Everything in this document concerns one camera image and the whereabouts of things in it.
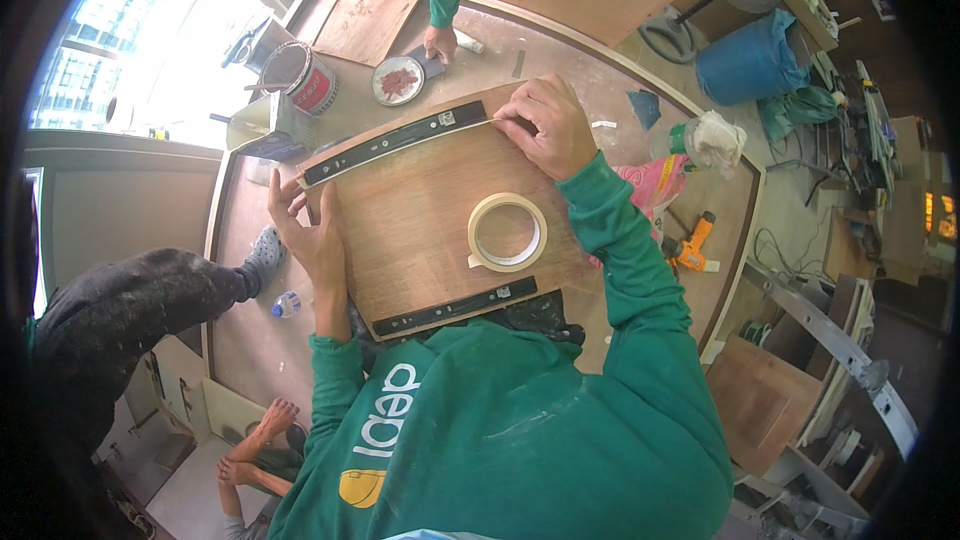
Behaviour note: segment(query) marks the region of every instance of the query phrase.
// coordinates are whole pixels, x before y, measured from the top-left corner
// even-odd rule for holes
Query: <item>blue bucket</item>
[[[774,9],[705,48],[697,57],[703,93],[729,107],[810,86],[810,66],[798,65],[786,42],[796,21],[792,13]]]

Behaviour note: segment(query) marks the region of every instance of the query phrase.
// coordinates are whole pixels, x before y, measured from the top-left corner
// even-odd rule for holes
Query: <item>pink plastic bag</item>
[[[632,184],[630,202],[650,220],[650,237],[657,245],[664,239],[664,211],[687,185],[684,164],[688,161],[690,157],[687,155],[670,155],[639,167],[623,165],[612,168]],[[597,270],[603,267],[599,258],[590,257],[590,262]]]

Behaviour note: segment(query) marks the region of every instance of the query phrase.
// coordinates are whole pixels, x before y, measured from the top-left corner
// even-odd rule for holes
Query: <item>yellow helmet logo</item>
[[[377,469],[347,469],[340,474],[340,498],[357,509],[373,507],[386,476]]]

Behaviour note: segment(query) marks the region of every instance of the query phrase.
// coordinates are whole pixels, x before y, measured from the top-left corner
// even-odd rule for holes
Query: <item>electric drill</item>
[[[716,260],[707,260],[700,253],[707,236],[714,229],[716,216],[709,210],[705,210],[700,220],[697,221],[697,227],[693,229],[693,234],[689,240],[677,241],[672,237],[665,235],[660,248],[668,260],[675,260],[676,263],[688,267],[694,271],[717,271],[720,263]]]

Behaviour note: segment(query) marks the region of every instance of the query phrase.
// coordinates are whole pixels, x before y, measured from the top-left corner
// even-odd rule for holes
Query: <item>white tape roll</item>
[[[513,257],[498,257],[492,255],[477,241],[477,229],[484,216],[490,211],[504,205],[513,205],[520,207],[530,214],[534,222],[534,236],[530,240],[530,245],[524,248],[518,255]],[[483,266],[488,270],[499,271],[501,273],[510,273],[529,268],[534,264],[537,258],[540,258],[546,247],[546,219],[537,205],[530,202],[519,194],[512,192],[500,192],[484,198],[474,207],[470,214],[469,222],[466,224],[466,240],[470,244],[470,252],[467,263],[471,268]]]

